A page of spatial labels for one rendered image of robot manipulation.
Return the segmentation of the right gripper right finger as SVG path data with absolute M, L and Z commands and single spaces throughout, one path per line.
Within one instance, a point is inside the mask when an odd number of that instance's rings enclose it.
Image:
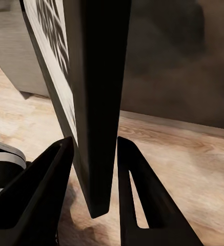
M 137 145 L 117 137 L 121 246 L 203 246 Z M 131 171 L 149 229 L 137 225 Z

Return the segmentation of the poster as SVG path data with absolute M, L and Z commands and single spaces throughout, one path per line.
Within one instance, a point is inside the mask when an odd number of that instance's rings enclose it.
M 19 0 L 92 219 L 109 212 L 132 0 Z

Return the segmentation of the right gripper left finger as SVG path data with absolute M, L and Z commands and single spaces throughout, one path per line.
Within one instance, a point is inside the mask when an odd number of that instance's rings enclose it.
M 0 246 L 53 246 L 74 157 L 54 142 L 0 192 Z

